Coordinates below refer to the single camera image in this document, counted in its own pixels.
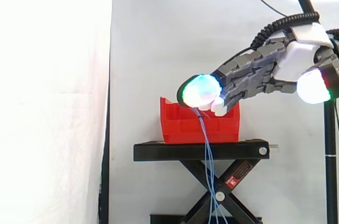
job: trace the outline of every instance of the black table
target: black table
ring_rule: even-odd
[[[270,158],[267,141],[253,139],[241,142],[211,144],[214,160],[234,160],[219,177],[215,177],[217,202],[225,207],[232,217],[229,224],[262,224],[232,191],[261,159]],[[162,141],[134,145],[135,162],[165,160],[180,161],[186,169],[208,190],[205,175],[204,144],[166,145]],[[185,216],[151,214],[150,224],[203,224],[209,217],[211,195],[207,191]]]

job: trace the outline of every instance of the black cable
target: black cable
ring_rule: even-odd
[[[339,40],[339,29],[331,29],[326,31],[327,34],[332,34],[333,38]]]
[[[337,118],[337,126],[339,127],[339,115],[338,115],[338,108],[337,108],[337,100],[334,101],[335,106],[335,116]]]
[[[301,13],[283,17],[274,21],[262,29],[251,43],[251,48],[257,50],[264,45],[265,41],[274,33],[287,29],[291,26],[298,26],[318,22],[320,15],[318,12]]]
[[[247,52],[247,51],[250,51],[250,50],[252,50],[251,47],[248,47],[248,48],[243,49],[242,51],[236,53],[236,54],[233,55],[231,58],[229,58],[227,61],[225,61],[225,62],[223,63],[223,65],[225,65],[226,63],[232,61],[234,58],[236,58],[236,57],[240,56],[241,54],[243,54],[243,53],[245,53],[245,52]]]
[[[265,4],[268,8],[270,8],[271,10],[277,12],[279,15],[282,15],[282,16],[287,16],[283,13],[281,13],[280,11],[276,10],[275,8],[273,8],[270,4],[268,4],[267,2],[265,2],[264,0],[260,0],[263,4]]]

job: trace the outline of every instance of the black coiled cable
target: black coiled cable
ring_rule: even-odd
[[[251,48],[257,50],[259,47],[264,45],[265,41],[274,33],[291,26],[309,24],[318,22],[320,15],[318,12],[302,13],[292,16],[283,17],[282,19],[276,20],[271,24],[268,24],[261,30],[251,43]]]
[[[327,34],[332,34],[334,39],[339,40],[339,29],[331,29],[326,31]]]

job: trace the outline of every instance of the white curtain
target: white curtain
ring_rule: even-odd
[[[0,223],[97,222],[112,0],[0,0]]]

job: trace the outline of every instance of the black metal frame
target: black metal frame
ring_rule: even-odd
[[[232,191],[257,165],[261,159],[269,159],[269,144],[264,140],[211,144],[215,159],[233,159],[233,163],[218,178],[215,177],[216,193],[225,196],[219,199],[233,217],[229,223],[262,224],[262,219],[255,217]],[[204,144],[166,145],[162,142],[147,142],[134,146],[134,161],[179,160],[183,166],[208,190],[204,160]],[[203,224],[209,218],[211,195],[206,192],[192,209],[183,217],[151,214],[150,224]]]
[[[101,164],[101,185],[99,192],[99,224],[109,224],[109,194],[110,194],[110,85],[108,87],[108,103],[106,114],[106,132],[104,154]]]

